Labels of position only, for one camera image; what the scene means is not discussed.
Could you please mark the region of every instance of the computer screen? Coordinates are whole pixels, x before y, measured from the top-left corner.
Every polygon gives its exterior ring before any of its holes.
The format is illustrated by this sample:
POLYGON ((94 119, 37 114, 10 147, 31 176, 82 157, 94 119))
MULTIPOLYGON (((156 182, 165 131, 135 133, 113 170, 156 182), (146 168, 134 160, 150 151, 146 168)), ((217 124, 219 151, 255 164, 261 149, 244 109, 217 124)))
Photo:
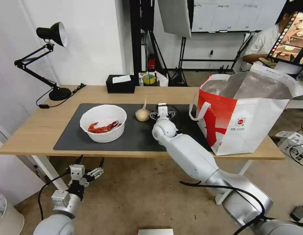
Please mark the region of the computer screen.
POLYGON ((303 12, 292 16, 268 57, 303 67, 303 12))

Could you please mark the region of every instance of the black desk lamp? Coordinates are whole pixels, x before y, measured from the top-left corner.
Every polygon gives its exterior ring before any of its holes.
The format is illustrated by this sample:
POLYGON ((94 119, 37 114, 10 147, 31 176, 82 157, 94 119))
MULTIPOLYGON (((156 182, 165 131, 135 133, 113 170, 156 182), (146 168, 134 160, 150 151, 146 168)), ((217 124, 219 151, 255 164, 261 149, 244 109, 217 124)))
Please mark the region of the black desk lamp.
POLYGON ((60 101, 68 99, 71 96, 71 91, 68 88, 60 88, 57 86, 57 83, 54 81, 51 81, 49 79, 46 79, 37 73, 33 72, 32 70, 27 68, 27 65, 33 63, 34 61, 42 58, 43 56, 51 53, 54 50, 54 44, 50 42, 50 40, 53 40, 55 43, 59 44, 60 46, 66 47, 67 46, 67 36, 66 31, 64 29, 64 26, 61 22, 55 23, 50 28, 37 28, 36 34, 40 38, 44 39, 44 41, 47 43, 43 47, 39 48, 38 50, 34 51, 33 53, 23 57, 22 59, 16 60, 14 62, 15 66, 19 69, 22 69, 23 71, 29 73, 30 75, 34 76, 38 80, 44 82, 48 86, 52 88, 52 91, 49 93, 49 98, 53 101, 60 101), (47 52, 44 54, 37 56, 37 57, 31 57, 30 56, 36 54, 37 52, 48 49, 47 52))

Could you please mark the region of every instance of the red and white bag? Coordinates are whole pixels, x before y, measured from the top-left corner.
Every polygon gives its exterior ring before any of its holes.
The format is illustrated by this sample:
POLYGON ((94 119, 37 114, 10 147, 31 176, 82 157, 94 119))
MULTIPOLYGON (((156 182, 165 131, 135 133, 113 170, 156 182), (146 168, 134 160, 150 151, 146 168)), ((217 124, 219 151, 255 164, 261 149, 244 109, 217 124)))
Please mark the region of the red and white bag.
POLYGON ((289 100, 300 95, 303 89, 292 77, 254 64, 249 72, 212 75, 199 88, 197 117, 192 103, 189 115, 215 155, 252 153, 289 100))

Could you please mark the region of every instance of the red crayfish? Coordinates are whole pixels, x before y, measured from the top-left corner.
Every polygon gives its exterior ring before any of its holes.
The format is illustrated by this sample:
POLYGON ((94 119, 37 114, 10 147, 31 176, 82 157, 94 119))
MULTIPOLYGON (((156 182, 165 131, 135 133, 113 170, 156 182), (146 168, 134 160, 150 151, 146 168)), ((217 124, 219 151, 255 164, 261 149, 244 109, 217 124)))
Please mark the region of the red crayfish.
POLYGON ((95 134, 100 134, 100 133, 106 133, 112 130, 112 128, 116 127, 116 126, 121 126, 121 123, 119 123, 119 121, 114 121, 113 123, 109 124, 108 126, 103 126, 103 127, 98 127, 95 128, 95 126, 97 125, 98 122, 95 122, 93 124, 91 124, 88 128, 89 132, 95 133, 95 134))

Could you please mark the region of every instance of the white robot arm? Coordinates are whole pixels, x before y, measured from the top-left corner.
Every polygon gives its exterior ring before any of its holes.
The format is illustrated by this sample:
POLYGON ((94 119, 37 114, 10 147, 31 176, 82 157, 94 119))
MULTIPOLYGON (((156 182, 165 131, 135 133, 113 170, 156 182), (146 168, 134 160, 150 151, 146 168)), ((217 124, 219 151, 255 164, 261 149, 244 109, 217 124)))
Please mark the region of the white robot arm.
POLYGON ((88 187, 90 182, 100 177, 104 172, 104 159, 102 159, 98 168, 86 173, 84 165, 79 164, 82 157, 79 157, 75 164, 70 165, 69 189, 54 192, 51 196, 54 204, 53 215, 37 225, 34 235, 73 235, 72 220, 75 218, 79 204, 83 199, 84 188, 88 187))
MULTIPOLYGON (((219 169, 212 154, 186 134, 177 134, 175 125, 170 121, 165 103, 158 105, 158 119, 152 135, 159 144, 166 147, 171 158, 192 178, 204 185, 231 186, 254 195, 267 212, 272 200, 245 177, 230 174, 219 169)), ((215 188, 218 194, 227 190, 215 188)), ((261 205, 253 197, 240 191, 232 191, 223 201, 223 207, 236 223, 244 226, 262 212, 261 205)), ((288 221, 259 221, 251 226, 259 235, 302 235, 303 228, 288 221)))

